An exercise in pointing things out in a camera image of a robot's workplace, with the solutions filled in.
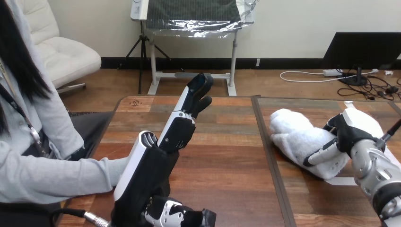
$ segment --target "long black hair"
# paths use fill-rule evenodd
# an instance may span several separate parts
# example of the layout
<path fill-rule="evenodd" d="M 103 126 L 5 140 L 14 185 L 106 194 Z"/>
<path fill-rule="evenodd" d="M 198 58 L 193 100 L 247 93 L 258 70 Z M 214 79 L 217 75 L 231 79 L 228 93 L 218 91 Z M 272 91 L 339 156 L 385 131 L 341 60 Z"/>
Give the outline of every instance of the long black hair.
<path fill-rule="evenodd" d="M 0 0 L 0 58 L 16 79 L 21 94 L 49 98 L 51 92 L 22 39 L 13 14 L 5 0 Z M 8 132 L 6 116 L 0 105 L 0 134 Z"/>

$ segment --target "folded towel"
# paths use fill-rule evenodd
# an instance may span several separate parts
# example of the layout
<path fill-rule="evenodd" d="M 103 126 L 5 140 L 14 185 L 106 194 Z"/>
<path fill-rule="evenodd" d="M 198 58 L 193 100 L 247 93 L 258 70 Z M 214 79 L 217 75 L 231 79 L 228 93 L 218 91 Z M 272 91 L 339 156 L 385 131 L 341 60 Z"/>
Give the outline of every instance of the folded towel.
<path fill-rule="evenodd" d="M 299 167 L 324 180 L 335 177 L 349 161 L 346 153 L 312 167 L 303 165 L 304 159 L 322 148 L 336 136 L 315 128 L 301 113 L 287 109 L 277 110 L 270 116 L 271 140 Z"/>

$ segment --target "prosthetic arm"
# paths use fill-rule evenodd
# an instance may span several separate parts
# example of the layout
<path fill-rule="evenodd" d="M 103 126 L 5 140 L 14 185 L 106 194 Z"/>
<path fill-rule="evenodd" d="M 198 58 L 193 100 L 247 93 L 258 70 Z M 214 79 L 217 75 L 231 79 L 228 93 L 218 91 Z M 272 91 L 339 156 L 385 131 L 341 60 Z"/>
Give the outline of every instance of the prosthetic arm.
<path fill-rule="evenodd" d="M 127 166 L 114 190 L 111 222 L 86 212 L 84 217 L 98 227 L 214 227 L 216 214 L 193 211 L 167 196 L 169 175 L 195 130 L 194 118 L 211 104 L 206 96 L 213 78 L 194 77 L 185 87 L 158 139 L 142 131 L 130 152 Z"/>
<path fill-rule="evenodd" d="M 384 227 L 401 223 L 401 172 L 385 155 L 386 142 L 401 126 L 399 120 L 386 134 L 379 123 L 354 108 L 331 118 L 323 128 L 337 138 L 304 160 L 305 166 L 325 162 L 341 152 L 352 159 L 354 178 Z"/>

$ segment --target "white leather armchair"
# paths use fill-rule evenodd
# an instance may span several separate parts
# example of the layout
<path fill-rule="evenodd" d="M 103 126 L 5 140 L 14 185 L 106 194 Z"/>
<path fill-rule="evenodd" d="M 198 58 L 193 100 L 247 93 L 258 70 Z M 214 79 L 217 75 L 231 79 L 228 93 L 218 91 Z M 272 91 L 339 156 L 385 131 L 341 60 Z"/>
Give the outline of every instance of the white leather armchair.
<path fill-rule="evenodd" d="M 48 74 L 59 93 L 86 87 L 78 84 L 61 86 L 100 69 L 99 54 L 86 45 L 60 37 L 59 28 L 47 0 L 17 0 L 30 25 Z"/>

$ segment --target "black monitor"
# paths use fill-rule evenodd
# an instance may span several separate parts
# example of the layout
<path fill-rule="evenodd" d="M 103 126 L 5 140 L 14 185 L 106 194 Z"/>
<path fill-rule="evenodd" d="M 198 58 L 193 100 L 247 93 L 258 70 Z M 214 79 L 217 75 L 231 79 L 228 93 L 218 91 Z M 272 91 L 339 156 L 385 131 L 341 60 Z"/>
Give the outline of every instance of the black monitor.
<path fill-rule="evenodd" d="M 401 32 L 337 32 L 324 55 L 323 68 L 356 69 L 356 77 L 340 81 L 362 86 L 366 84 L 362 69 L 388 69 L 400 54 Z"/>

